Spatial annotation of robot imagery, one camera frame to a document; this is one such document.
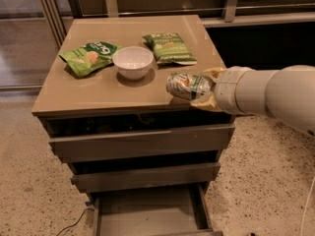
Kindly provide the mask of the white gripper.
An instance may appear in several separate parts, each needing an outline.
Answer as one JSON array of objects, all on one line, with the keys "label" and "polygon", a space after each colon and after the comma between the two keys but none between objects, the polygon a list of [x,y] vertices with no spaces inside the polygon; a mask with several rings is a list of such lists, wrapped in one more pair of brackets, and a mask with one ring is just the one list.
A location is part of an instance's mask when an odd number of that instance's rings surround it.
[{"label": "white gripper", "polygon": [[202,76],[216,83],[214,94],[192,100],[190,105],[205,111],[250,115],[251,112],[242,109],[236,99],[237,86],[244,75],[249,72],[253,72],[253,69],[238,66],[228,69],[215,67],[204,70]]}]

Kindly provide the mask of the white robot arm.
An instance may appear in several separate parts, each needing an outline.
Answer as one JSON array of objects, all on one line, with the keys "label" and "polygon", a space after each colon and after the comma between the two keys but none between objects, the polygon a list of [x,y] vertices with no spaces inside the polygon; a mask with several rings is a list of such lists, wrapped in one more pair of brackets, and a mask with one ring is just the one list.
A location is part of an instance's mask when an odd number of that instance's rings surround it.
[{"label": "white robot arm", "polygon": [[264,115],[315,136],[315,67],[257,71],[234,66],[208,69],[203,76],[213,87],[193,100],[192,106],[233,115]]}]

